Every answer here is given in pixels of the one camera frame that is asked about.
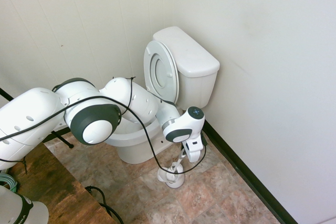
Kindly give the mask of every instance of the toilet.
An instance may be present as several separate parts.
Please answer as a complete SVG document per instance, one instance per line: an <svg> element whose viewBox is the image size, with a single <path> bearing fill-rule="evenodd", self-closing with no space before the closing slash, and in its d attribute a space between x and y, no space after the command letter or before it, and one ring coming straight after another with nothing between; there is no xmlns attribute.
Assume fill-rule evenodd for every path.
<svg viewBox="0 0 336 224"><path fill-rule="evenodd" d="M219 62L200 44L178 27L168 27L153 35L144 53L146 89L161 100L173 102L182 110L203 108L209 102ZM168 148L162 129L154 118L146 126L155 154ZM139 164L153 157L140 124L121 120L105 141L117 147L119 157Z"/></svg>

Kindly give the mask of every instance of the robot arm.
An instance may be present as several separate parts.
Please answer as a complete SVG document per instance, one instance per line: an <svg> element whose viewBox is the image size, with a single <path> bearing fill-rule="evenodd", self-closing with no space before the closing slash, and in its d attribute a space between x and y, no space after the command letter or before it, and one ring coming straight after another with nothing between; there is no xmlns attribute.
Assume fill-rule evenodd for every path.
<svg viewBox="0 0 336 224"><path fill-rule="evenodd" d="M173 143L182 142L189 160L198 160L203 148L200 137L204 124L202 110L190 107L180 116L173 103L160 100L125 78L115 78L101 90L85 79L74 78L55 87L53 91L35 88L18 96L0 109L0 139L3 138L0 140L0 159L22 159L51 131L66 125L81 143L99 144L115 131L121 117L139 123L120 103L128 105L145 126L156 116L165 138ZM68 109L65 112L33 130L6 138L42 122L66 107ZM0 170L14 165L0 161Z"/></svg>

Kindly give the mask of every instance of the toilet seat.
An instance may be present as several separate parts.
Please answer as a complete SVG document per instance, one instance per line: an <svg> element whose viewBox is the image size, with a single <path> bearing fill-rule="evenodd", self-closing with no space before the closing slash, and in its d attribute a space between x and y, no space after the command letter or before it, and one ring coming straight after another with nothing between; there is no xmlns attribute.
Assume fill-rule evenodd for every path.
<svg viewBox="0 0 336 224"><path fill-rule="evenodd" d="M151 41L143 61L147 90L162 100L176 103L179 97L178 72L169 50L162 43Z"/></svg>

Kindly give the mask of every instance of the wooden table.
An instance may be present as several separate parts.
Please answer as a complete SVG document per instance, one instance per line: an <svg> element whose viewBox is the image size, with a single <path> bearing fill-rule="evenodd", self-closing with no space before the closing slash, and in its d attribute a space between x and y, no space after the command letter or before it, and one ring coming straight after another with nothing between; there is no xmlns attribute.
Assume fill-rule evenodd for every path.
<svg viewBox="0 0 336 224"><path fill-rule="evenodd" d="M9 171L19 183L18 193L43 202L49 210L48 224L99 224L116 222L43 144Z"/></svg>

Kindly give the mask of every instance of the toilet tank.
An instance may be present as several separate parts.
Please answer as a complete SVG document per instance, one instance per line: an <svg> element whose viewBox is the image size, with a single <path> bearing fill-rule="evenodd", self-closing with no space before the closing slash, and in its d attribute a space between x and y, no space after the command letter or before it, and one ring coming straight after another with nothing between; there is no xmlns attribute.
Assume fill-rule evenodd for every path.
<svg viewBox="0 0 336 224"><path fill-rule="evenodd" d="M209 102L219 61L180 28L168 27L153 35L173 56L179 75L180 93L176 105L203 108Z"/></svg>

